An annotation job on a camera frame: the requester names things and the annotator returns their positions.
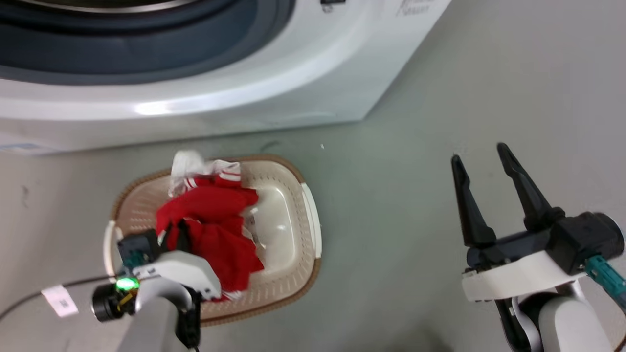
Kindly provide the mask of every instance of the red garment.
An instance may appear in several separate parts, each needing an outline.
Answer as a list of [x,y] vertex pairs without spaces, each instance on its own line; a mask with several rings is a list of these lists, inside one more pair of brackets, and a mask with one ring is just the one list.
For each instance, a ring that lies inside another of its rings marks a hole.
[[229,293],[247,290],[250,273],[264,268],[256,246],[242,235],[244,219],[239,216],[244,208],[256,204],[259,196],[255,190],[241,188],[240,183],[234,187],[232,182],[220,185],[217,180],[220,178],[195,177],[196,188],[169,201],[156,213],[156,232],[170,228],[167,248],[175,250],[178,224],[184,221],[192,254],[211,264],[222,292],[230,297]]

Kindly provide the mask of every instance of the brown basket rim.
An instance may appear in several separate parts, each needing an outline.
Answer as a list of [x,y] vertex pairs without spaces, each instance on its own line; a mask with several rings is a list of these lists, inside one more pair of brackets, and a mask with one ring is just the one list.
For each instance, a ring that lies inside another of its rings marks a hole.
[[[286,161],[285,159],[283,159],[283,158],[281,158],[281,157],[279,157],[277,155],[273,155],[273,154],[259,154],[259,155],[251,155],[249,157],[223,158],[223,160],[228,160],[228,161],[231,161],[231,162],[247,162],[247,161],[270,161],[270,162],[275,162],[275,163],[281,164],[282,166],[284,166],[287,169],[289,169],[289,171],[291,171],[294,174],[294,176],[296,177],[298,182],[300,182],[301,184],[305,183],[304,177],[302,176],[300,171],[292,163]],[[150,181],[153,181],[153,180],[156,180],[156,179],[160,179],[161,177],[166,177],[166,176],[170,175],[171,172],[172,172],[172,170],[170,168],[168,168],[168,169],[165,169],[165,170],[161,170],[161,171],[157,171],[157,172],[151,173],[149,175],[146,175],[144,177],[140,177],[140,178],[132,181],[128,186],[126,186],[126,188],[118,195],[117,199],[115,200],[115,203],[113,204],[113,208],[111,210],[110,219],[112,221],[117,221],[117,218],[120,215],[120,207],[121,207],[122,203],[124,202],[124,200],[126,200],[126,197],[130,194],[130,192],[132,192],[135,188],[139,187],[141,184],[144,184],[146,182],[150,182]],[[221,317],[217,317],[217,318],[203,319],[200,322],[201,326],[203,326],[203,327],[204,326],[215,326],[215,325],[219,325],[219,324],[231,323],[233,321],[238,321],[238,320],[242,320],[242,319],[251,318],[253,316],[264,314],[264,313],[268,313],[270,311],[282,308],[282,307],[284,307],[284,306],[286,306],[288,304],[296,302],[298,299],[302,298],[305,294],[307,294],[307,292],[309,292],[309,290],[313,286],[313,283],[315,283],[315,280],[317,279],[317,275],[319,273],[320,265],[321,265],[321,258],[316,258],[314,260],[314,262],[313,262],[313,271],[311,272],[311,275],[309,276],[309,280],[307,280],[307,282],[300,289],[300,291],[294,293],[293,295],[291,295],[291,296],[289,296],[287,298],[283,298],[283,299],[281,299],[279,301],[276,301],[276,302],[274,302],[272,304],[268,304],[266,306],[250,309],[248,311],[243,311],[241,313],[229,314],[229,315],[221,316]]]

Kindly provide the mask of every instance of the black cable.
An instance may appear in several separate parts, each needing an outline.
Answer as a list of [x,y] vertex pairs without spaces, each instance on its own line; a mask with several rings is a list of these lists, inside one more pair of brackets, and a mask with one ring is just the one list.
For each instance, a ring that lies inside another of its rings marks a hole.
[[[116,276],[97,276],[97,277],[91,277],[91,278],[88,278],[88,279],[82,279],[82,280],[76,280],[76,281],[67,282],[65,284],[62,284],[62,286],[63,287],[72,287],[72,286],[78,286],[78,285],[82,285],[82,284],[89,284],[91,282],[102,281],[102,280],[113,279],[113,278],[116,278]],[[7,315],[9,315],[10,312],[14,311],[17,307],[19,307],[22,304],[32,300],[33,298],[37,298],[39,296],[41,296],[41,291],[29,294],[28,296],[25,296],[22,299],[20,299],[19,301],[13,303],[12,305],[10,305],[7,309],[5,309],[0,314],[0,322]]]

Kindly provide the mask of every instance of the white cable tag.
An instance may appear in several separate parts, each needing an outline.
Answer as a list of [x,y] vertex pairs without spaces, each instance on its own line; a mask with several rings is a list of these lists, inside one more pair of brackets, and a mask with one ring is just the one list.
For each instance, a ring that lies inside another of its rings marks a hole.
[[50,306],[52,306],[52,309],[59,317],[63,318],[78,313],[74,300],[72,300],[68,290],[62,285],[47,288],[41,291],[41,294],[50,303]]

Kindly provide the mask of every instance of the teal connector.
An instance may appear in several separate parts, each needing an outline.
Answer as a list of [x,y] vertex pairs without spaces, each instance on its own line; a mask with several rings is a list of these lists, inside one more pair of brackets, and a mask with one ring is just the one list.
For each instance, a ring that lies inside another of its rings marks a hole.
[[587,259],[585,272],[626,311],[626,281],[602,256]]

